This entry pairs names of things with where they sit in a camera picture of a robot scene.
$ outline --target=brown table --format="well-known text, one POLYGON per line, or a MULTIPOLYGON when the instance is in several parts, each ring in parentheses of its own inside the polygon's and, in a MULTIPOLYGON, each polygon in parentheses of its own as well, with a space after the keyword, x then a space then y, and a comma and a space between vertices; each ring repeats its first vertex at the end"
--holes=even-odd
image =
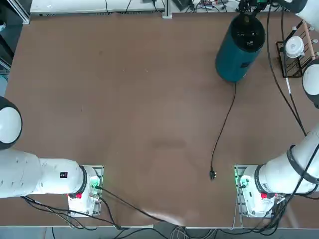
MULTIPOLYGON (((215 152, 233 86, 218 77, 215 56, 235 14, 43 17, 23 27, 6 96, 21 110, 16 148, 105 166, 105 186, 137 207, 190 227, 231 227, 234 164, 265 163, 303 135, 269 70, 266 48, 237 86, 237 96, 215 152)), ((266 15, 260 18, 265 23, 266 15)), ((299 21, 287 16, 285 29, 299 21)), ((271 54, 280 14, 271 17, 271 54)), ((307 130, 318 111, 300 79, 292 90, 307 130)), ((64 195, 36 197, 67 208, 64 195)), ((110 197, 125 226, 154 223, 110 197)), ((296 198, 283 227, 319 228, 317 202, 296 198)), ((65 225, 22 199, 1 199, 0 225, 65 225)), ((103 218, 108 218, 103 208, 103 218)), ((95 220, 86 225, 105 226, 95 220)), ((254 226, 256 220, 245 220, 254 226)))

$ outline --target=black lid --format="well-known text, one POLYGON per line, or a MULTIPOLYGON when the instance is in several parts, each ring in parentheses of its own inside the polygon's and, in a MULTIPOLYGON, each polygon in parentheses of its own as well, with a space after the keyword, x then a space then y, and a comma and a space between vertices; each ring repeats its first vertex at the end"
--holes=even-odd
POLYGON ((265 43, 262 23, 248 14, 240 14, 232 21, 231 35, 235 44, 246 52, 256 52, 265 43))

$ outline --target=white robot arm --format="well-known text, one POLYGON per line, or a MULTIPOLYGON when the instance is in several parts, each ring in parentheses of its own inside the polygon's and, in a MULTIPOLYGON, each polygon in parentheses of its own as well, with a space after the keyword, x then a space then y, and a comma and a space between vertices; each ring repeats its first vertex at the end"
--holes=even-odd
MULTIPOLYGON (((319 0, 274 0, 295 13, 319 32, 319 0)), ((319 59, 312 61, 303 77, 308 98, 319 108, 319 59)), ((264 165, 250 165, 240 179, 247 216, 264 217, 275 203, 276 194, 291 194, 319 144, 319 125, 298 145, 264 165)), ((319 154, 315 155, 296 193, 318 190, 319 154)))
POLYGON ((99 201, 99 192, 94 186, 100 186, 101 182, 93 167, 9 149, 21 132, 18 108, 0 97, 0 198, 67 194, 70 210, 92 216, 99 201))

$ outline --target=teal cylinder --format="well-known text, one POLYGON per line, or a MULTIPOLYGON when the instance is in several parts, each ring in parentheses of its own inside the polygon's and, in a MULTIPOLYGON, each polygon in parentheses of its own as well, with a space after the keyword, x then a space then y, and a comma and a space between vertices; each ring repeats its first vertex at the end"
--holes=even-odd
POLYGON ((264 43, 265 30, 257 18, 244 13, 236 16, 216 56, 219 76, 231 82, 243 79, 264 43))

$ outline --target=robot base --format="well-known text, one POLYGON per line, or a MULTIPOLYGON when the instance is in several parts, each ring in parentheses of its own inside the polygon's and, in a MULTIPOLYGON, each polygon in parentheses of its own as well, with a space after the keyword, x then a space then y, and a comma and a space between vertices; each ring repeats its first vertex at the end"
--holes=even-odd
POLYGON ((255 184, 255 170, 257 165, 236 165, 235 177, 237 181, 237 197, 238 205, 242 205, 244 210, 242 214, 250 218, 270 218, 272 211, 271 208, 275 203, 275 197, 263 198, 259 193, 255 184))
MULTIPOLYGON (((90 216, 96 216, 101 211, 99 199, 102 192, 94 187, 102 187, 104 167, 91 165, 83 165, 83 167, 87 174, 86 187, 84 192, 81 195, 77 195, 76 198, 68 196, 69 209, 90 216)), ((69 215, 72 217, 85 217, 85 215, 77 213, 70 213, 69 215)))

